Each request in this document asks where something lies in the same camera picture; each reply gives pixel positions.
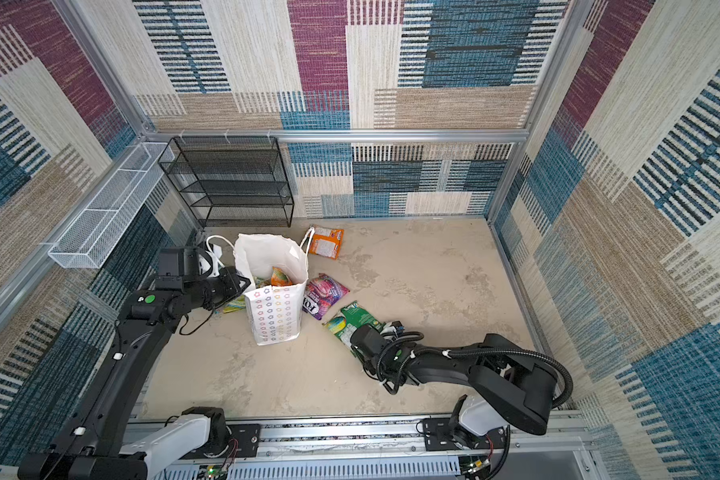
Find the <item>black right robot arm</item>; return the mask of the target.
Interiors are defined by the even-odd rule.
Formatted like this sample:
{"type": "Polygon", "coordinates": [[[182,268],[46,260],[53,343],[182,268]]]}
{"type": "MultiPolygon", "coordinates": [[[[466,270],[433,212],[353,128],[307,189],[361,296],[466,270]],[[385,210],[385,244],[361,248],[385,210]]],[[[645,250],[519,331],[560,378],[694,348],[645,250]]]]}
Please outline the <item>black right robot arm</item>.
{"type": "Polygon", "coordinates": [[[499,424],[544,435],[551,411],[571,397],[573,379],[554,358],[519,347],[499,334],[464,347],[431,347],[417,331],[383,334],[363,325],[350,348],[363,369],[395,395],[406,384],[468,386],[496,412],[499,424]]]}

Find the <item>white paper bag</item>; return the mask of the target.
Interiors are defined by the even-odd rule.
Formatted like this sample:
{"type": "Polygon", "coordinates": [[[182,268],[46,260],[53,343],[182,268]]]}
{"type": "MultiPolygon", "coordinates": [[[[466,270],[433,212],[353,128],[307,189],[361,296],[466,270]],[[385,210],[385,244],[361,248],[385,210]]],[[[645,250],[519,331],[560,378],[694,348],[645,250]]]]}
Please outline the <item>white paper bag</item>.
{"type": "Polygon", "coordinates": [[[313,237],[314,230],[310,228],[299,243],[272,234],[240,234],[235,242],[229,242],[221,235],[206,238],[207,246],[218,239],[232,248],[234,266],[240,278],[250,281],[264,279],[278,268],[290,281],[286,286],[270,284],[258,288],[251,284],[242,294],[257,345],[283,343],[299,336],[309,279],[308,249],[313,237]]]}

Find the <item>red yellow Fox's bag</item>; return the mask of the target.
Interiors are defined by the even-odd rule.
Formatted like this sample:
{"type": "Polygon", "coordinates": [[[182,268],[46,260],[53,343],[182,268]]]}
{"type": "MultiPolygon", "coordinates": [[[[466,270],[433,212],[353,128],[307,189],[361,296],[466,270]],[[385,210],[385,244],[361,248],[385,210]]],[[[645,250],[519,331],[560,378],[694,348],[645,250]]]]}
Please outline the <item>red yellow Fox's bag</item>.
{"type": "Polygon", "coordinates": [[[405,333],[405,327],[402,325],[400,321],[393,321],[386,323],[382,330],[380,331],[380,334],[384,338],[399,338],[401,335],[405,333]]]}

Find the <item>green snack bag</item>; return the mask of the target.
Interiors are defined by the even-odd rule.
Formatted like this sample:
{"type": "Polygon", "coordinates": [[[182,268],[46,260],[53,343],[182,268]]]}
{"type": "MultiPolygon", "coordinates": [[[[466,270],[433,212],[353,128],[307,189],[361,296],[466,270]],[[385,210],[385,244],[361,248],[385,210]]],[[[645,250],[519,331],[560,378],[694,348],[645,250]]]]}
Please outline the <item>green snack bag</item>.
{"type": "Polygon", "coordinates": [[[351,336],[363,325],[371,325],[378,332],[381,332],[386,326],[384,322],[377,320],[354,301],[342,307],[337,315],[324,324],[324,327],[340,340],[356,358],[360,359],[360,354],[351,346],[351,336]]]}
{"type": "Polygon", "coordinates": [[[255,277],[255,288],[263,288],[265,286],[269,286],[271,284],[270,278],[261,278],[261,277],[255,277]]]}

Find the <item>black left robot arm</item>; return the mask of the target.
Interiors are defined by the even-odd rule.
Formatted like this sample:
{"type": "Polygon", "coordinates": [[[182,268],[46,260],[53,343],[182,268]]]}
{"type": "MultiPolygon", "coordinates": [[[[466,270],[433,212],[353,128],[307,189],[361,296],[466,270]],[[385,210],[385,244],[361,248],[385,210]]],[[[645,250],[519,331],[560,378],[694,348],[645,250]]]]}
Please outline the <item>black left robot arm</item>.
{"type": "Polygon", "coordinates": [[[21,461],[21,479],[147,479],[142,451],[121,446],[131,411],[158,356],[182,318],[236,299],[251,282],[234,268],[218,276],[153,275],[122,305],[115,338],[93,381],[50,445],[21,461]]]}

